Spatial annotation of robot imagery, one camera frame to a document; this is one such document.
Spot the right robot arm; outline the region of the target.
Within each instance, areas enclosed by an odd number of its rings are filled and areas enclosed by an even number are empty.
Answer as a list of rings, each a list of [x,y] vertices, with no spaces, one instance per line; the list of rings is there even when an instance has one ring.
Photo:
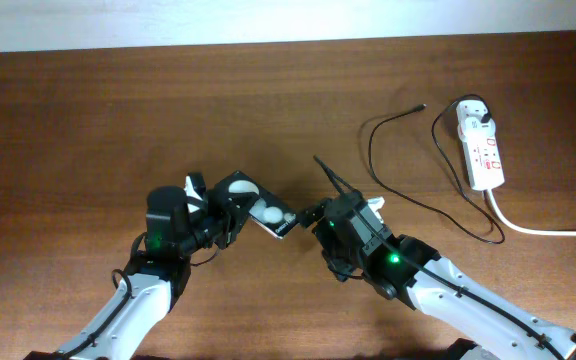
[[[387,300],[436,318],[470,339],[455,359],[576,359],[576,331],[534,316],[465,275],[425,242],[394,235],[381,197],[325,198],[297,219],[311,229],[338,281],[368,283]]]

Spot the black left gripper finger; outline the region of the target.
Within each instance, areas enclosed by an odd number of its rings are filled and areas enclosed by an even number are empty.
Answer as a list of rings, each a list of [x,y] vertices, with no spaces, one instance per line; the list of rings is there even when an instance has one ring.
[[[245,220],[257,201],[258,194],[255,192],[230,193],[226,200],[226,210],[236,220]]]
[[[189,198],[202,200],[206,192],[206,184],[200,172],[190,172],[186,176],[186,195]]]

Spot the black Galaxy flip phone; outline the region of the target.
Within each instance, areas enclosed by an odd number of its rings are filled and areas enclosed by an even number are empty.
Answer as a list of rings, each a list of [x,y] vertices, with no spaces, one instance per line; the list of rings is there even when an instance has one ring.
[[[241,171],[230,174],[215,188],[227,193],[257,193],[258,201],[250,209],[249,216],[276,239],[283,239],[297,224],[295,210]]]

